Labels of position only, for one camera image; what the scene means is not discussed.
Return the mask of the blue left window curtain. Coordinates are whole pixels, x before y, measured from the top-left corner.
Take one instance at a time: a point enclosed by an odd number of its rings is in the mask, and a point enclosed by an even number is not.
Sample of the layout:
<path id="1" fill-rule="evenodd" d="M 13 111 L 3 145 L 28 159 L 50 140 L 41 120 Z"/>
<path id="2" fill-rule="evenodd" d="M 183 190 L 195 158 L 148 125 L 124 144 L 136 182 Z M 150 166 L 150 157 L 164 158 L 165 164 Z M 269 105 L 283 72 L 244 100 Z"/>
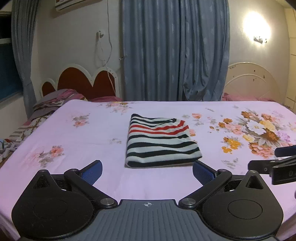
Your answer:
<path id="1" fill-rule="evenodd" d="M 11 43 L 18 75 L 23 85 L 23 102 L 27 117 L 37 102 L 31 81 L 31 59 L 39 1 L 13 1 L 11 10 Z"/>

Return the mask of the pink pillow pile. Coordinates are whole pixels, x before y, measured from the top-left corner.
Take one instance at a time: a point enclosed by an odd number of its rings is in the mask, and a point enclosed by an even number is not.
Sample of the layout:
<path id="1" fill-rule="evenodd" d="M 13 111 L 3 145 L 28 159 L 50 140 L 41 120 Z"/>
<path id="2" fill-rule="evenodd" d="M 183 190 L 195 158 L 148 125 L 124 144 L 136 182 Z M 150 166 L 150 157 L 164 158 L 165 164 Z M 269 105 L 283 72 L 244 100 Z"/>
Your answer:
<path id="1" fill-rule="evenodd" d="M 86 100 L 85 96 L 74 89 L 60 89 L 42 97 L 34 106 L 33 111 L 45 108 L 59 108 L 70 100 Z"/>

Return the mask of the red heart-shaped headboard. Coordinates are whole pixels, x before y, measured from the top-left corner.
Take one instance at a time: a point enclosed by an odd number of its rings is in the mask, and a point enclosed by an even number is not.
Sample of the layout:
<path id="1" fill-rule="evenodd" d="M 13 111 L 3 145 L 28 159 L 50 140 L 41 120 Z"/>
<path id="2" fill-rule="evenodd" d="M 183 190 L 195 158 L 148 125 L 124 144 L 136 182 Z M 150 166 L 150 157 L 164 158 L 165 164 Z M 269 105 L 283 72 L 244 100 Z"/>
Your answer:
<path id="1" fill-rule="evenodd" d="M 56 80 L 47 78 L 41 83 L 40 95 L 43 97 L 60 89 L 73 89 L 87 100 L 120 96 L 118 76 L 109 67 L 100 67 L 90 74 L 78 64 L 69 64 L 60 71 Z"/>

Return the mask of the window with white frame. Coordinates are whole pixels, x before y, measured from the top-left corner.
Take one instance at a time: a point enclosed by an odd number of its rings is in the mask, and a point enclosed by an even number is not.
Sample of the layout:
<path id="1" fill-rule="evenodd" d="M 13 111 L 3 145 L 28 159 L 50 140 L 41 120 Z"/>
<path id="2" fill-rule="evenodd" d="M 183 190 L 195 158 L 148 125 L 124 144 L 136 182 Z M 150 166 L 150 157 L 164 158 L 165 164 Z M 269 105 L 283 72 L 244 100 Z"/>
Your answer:
<path id="1" fill-rule="evenodd" d="M 1 101 L 23 92 L 14 59 L 11 42 L 11 12 L 1 11 L 1 45 L 0 45 L 0 98 Z"/>

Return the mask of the striped knit sweater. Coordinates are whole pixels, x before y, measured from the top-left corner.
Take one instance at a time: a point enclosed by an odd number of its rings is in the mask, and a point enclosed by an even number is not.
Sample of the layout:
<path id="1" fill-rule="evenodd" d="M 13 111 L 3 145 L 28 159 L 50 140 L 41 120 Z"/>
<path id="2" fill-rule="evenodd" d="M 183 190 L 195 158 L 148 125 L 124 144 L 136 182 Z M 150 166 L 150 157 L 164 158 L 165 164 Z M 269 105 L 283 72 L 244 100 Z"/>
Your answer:
<path id="1" fill-rule="evenodd" d="M 177 118 L 146 118 L 132 114 L 129 123 L 125 165 L 155 168 L 189 165 L 202 157 L 190 128 Z"/>

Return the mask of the wall lamp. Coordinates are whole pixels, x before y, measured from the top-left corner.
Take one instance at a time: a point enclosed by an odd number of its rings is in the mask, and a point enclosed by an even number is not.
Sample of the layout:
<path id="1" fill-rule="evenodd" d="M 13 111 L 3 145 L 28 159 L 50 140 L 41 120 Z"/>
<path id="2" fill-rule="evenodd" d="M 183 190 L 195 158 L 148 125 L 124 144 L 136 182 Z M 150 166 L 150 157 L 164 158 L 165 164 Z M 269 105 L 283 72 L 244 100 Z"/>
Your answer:
<path id="1" fill-rule="evenodd" d="M 264 46 L 271 37 L 271 27 L 266 19 L 256 11 L 248 11 L 242 22 L 245 37 L 251 44 Z"/>

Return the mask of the pink pillow at right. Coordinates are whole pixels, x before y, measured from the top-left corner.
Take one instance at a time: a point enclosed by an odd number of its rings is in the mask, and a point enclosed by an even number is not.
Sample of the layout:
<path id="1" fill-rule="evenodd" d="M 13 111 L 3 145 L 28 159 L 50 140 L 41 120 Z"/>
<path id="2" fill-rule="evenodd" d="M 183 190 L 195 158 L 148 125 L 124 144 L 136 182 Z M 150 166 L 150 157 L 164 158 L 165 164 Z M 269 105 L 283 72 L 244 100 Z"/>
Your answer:
<path id="1" fill-rule="evenodd" d="M 253 96 L 241 96 L 235 94 L 229 94 L 225 92 L 222 96 L 222 101 L 270 101 L 275 102 L 273 99 L 264 97 L 253 97 Z"/>

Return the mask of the white air conditioner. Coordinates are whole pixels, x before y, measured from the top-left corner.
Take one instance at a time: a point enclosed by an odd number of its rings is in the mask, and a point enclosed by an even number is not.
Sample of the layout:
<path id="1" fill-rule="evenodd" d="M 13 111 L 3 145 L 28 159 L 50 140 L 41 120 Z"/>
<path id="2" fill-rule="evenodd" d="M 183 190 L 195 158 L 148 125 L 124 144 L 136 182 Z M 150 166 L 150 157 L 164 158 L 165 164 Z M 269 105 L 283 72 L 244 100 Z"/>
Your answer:
<path id="1" fill-rule="evenodd" d="M 56 0 L 55 10 L 64 11 L 71 8 L 80 8 L 96 2 L 97 0 Z"/>

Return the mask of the pink floral bed sheet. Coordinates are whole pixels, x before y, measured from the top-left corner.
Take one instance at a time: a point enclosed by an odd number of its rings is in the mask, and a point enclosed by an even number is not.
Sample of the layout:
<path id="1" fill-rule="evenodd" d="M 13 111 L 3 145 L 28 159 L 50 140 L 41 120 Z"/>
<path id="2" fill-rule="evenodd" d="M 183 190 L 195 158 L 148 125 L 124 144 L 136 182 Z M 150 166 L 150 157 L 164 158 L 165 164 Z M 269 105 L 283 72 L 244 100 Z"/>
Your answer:
<path id="1" fill-rule="evenodd" d="M 274 158 L 295 144 L 295 114 L 276 102 L 110 102 L 72 100 L 53 113 L 1 167 L 1 231 L 17 240 L 11 220 L 17 199 L 38 170 L 60 174 L 103 164 L 95 186 L 121 199 L 175 199 L 200 187 L 191 166 L 132 169 L 125 165 L 132 114 L 176 118 L 189 126 L 202 162 L 234 174 L 251 160 Z"/>

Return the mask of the blue centre curtain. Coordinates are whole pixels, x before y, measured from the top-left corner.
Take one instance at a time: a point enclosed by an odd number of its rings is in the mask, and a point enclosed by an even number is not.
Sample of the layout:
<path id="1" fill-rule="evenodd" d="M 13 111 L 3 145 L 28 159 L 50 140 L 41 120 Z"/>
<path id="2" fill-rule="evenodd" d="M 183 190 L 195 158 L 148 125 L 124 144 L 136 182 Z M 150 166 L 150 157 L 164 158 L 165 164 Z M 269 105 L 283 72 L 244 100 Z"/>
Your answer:
<path id="1" fill-rule="evenodd" d="M 133 101 L 219 101 L 230 51 L 227 1 L 123 1 L 124 94 Z"/>

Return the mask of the cream arched headboard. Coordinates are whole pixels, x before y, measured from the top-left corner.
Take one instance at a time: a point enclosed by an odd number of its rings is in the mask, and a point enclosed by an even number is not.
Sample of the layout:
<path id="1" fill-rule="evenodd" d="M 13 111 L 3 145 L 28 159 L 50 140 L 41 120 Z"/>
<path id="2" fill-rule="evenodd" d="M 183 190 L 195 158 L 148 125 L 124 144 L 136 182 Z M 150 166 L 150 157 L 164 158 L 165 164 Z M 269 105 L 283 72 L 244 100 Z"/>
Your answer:
<path id="1" fill-rule="evenodd" d="M 239 97 L 255 97 L 281 102 L 280 89 L 271 73 L 251 62 L 228 66 L 224 92 Z"/>

